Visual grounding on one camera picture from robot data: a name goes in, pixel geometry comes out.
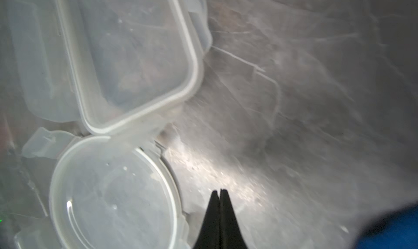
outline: round plastic lid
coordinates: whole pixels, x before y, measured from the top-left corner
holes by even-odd
[[[109,139],[81,140],[54,171],[50,210],[63,247],[176,247],[181,205],[169,171],[141,149],[118,152]]]

